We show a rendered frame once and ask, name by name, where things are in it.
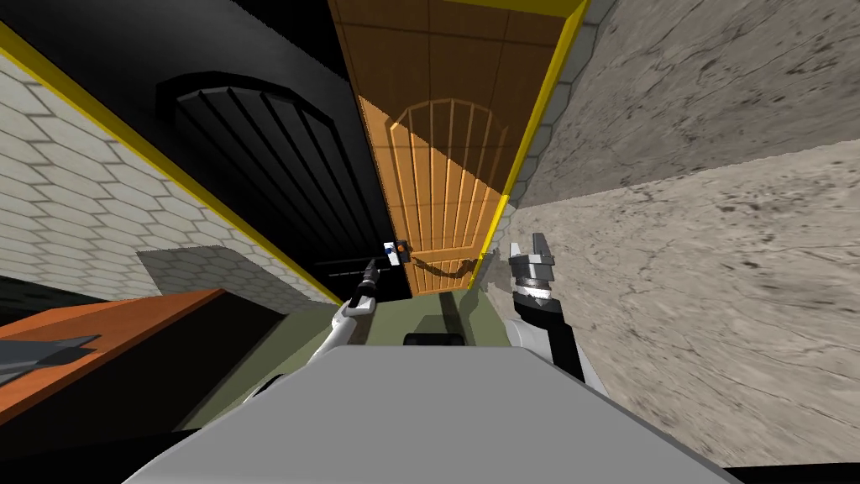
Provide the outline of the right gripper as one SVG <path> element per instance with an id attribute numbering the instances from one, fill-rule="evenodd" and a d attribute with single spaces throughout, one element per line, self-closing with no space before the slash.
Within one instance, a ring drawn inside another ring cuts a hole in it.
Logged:
<path id="1" fill-rule="evenodd" d="M 517 242 L 510 243 L 508 264 L 518 293 L 535 298 L 551 298 L 550 282 L 554 280 L 553 266 L 556 265 L 543 233 L 532 234 L 533 255 L 523 255 Z"/>

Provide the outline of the black panelled door leaf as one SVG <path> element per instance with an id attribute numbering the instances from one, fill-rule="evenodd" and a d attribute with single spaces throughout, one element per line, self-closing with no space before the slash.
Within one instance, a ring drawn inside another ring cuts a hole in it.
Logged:
<path id="1" fill-rule="evenodd" d="M 0 21 L 339 299 L 408 299 L 327 0 L 0 0 Z"/>

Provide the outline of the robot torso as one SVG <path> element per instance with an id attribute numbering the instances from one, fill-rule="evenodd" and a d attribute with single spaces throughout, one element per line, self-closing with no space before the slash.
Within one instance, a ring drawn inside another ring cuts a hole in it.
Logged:
<path id="1" fill-rule="evenodd" d="M 521 347 L 344 345 L 123 484 L 741 484 Z"/>

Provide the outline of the orange panelled door leaf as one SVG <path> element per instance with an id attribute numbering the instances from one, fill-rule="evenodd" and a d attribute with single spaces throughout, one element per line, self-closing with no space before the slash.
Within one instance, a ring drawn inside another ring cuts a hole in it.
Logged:
<path id="1" fill-rule="evenodd" d="M 327 0 L 410 292 L 475 279 L 590 0 Z"/>

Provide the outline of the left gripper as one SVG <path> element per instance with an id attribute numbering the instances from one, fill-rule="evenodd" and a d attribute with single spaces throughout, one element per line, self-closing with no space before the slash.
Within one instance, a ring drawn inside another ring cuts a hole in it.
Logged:
<path id="1" fill-rule="evenodd" d="M 375 265 L 375 259 L 370 259 L 370 262 L 365 267 L 362 281 L 356 287 L 355 291 L 355 301 L 357 303 L 361 302 L 361 298 L 373 298 L 375 296 L 375 291 L 377 291 L 377 282 L 379 280 L 379 270 Z"/>

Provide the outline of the orange-topped dark cabinet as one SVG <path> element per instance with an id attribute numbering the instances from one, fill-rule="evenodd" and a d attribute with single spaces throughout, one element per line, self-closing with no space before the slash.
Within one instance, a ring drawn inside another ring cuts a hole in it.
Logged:
<path id="1" fill-rule="evenodd" d="M 55 308 L 0 340 L 88 337 L 87 353 L 0 386 L 0 460 L 182 429 L 282 320 L 223 289 Z"/>

